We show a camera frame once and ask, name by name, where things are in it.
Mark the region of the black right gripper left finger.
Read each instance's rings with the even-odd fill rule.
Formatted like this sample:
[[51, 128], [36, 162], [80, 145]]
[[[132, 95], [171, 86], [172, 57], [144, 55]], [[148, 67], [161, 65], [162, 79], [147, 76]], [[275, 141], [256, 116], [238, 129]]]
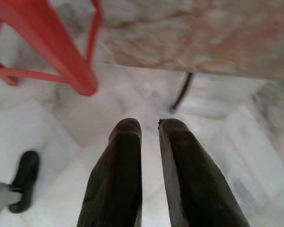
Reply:
[[134, 118], [121, 120], [91, 171], [77, 226], [142, 225], [142, 130]]

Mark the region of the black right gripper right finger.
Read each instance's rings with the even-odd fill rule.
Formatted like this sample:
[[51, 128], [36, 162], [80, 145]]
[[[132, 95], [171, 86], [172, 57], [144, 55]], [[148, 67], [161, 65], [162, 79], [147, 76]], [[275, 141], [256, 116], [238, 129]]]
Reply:
[[164, 184], [173, 227], [246, 227], [218, 166], [178, 119], [159, 121]]

